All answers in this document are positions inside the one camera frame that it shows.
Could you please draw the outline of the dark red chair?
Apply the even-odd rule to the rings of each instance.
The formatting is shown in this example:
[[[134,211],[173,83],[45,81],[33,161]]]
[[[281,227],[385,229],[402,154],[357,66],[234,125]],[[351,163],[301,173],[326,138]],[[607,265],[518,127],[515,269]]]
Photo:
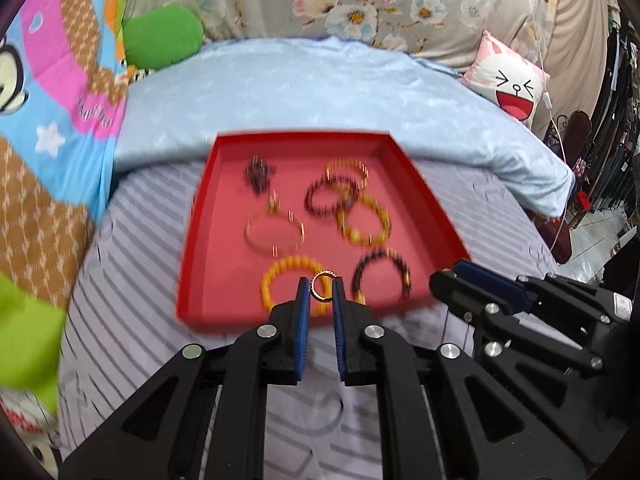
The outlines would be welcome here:
[[[574,183],[570,188],[570,200],[572,200],[585,173],[586,163],[582,155],[591,134],[591,122],[589,116],[582,110],[576,110],[565,119],[564,129],[561,131],[562,138],[559,139],[556,134],[549,131],[546,139],[551,142],[552,151],[564,159],[567,166],[573,171]],[[538,232],[557,263],[564,264],[570,260],[572,243],[570,242],[570,228],[566,220],[547,220],[538,226]]]

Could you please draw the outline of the pink cartoon face cushion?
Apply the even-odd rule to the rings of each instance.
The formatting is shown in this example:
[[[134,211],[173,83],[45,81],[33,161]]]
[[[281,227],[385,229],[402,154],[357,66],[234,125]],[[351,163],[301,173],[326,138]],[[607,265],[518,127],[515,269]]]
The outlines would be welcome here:
[[[461,83],[518,122],[530,126],[550,76],[484,30]]]

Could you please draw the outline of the light blue quilt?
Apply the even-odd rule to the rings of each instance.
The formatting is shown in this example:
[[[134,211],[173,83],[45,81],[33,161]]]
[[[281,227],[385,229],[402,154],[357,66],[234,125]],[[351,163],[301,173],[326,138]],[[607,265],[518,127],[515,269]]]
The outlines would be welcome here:
[[[541,140],[450,68],[335,38],[216,42],[134,82],[114,168],[199,158],[219,133],[258,130],[387,132],[413,158],[491,171],[550,218],[574,184]]]

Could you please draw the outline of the cartoon monkey colourful blanket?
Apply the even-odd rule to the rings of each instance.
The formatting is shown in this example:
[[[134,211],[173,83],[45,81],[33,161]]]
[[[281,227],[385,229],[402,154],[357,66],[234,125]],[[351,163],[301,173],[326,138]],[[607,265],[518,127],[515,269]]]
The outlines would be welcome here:
[[[70,295],[110,192],[131,70],[125,0],[1,10],[1,474],[60,464],[58,360]]]

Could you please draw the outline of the gold woven cuff bangle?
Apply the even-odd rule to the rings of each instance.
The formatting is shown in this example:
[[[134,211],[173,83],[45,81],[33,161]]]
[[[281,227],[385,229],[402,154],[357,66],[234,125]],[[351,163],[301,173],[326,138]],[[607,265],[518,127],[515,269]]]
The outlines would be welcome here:
[[[336,158],[326,164],[327,178],[338,176],[343,171],[354,172],[358,178],[356,183],[358,188],[365,188],[369,180],[369,169],[361,160],[354,158]]]

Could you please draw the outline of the green plush pillow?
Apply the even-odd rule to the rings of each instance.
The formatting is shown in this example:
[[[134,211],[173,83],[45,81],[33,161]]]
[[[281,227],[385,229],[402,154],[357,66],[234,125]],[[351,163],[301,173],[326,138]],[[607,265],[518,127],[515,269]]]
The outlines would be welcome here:
[[[163,6],[122,25],[122,42],[129,65],[139,70],[161,70],[194,55],[204,41],[204,27],[189,9]]]

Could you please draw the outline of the red cardboard tray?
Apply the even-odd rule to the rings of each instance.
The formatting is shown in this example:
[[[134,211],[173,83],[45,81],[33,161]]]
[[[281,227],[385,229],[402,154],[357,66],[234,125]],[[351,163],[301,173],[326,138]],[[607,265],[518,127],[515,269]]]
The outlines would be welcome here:
[[[395,263],[381,259],[363,271],[361,291],[378,314],[430,306],[430,275],[468,256],[460,235],[432,189],[399,145],[387,134],[290,131],[225,134],[214,143],[195,194],[186,231],[176,299],[177,318],[201,332],[244,330],[265,321],[262,293],[274,302],[295,295],[303,268],[274,270],[283,257],[269,258],[244,240],[250,217],[267,210],[290,210],[306,228],[306,242],[295,254],[349,281],[367,253],[341,232],[333,216],[318,217],[315,207],[331,207],[338,194],[322,185],[326,164],[354,158],[369,169],[364,194],[347,214],[349,229],[375,238],[405,261],[410,292],[401,289]]]

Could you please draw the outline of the thin gold bangle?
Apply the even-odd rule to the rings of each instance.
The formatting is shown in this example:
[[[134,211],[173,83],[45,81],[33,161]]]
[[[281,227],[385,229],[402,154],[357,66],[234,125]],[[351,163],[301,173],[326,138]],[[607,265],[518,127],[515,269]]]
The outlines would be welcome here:
[[[290,210],[267,210],[250,217],[244,240],[251,250],[269,258],[295,254],[306,242],[306,228]]]

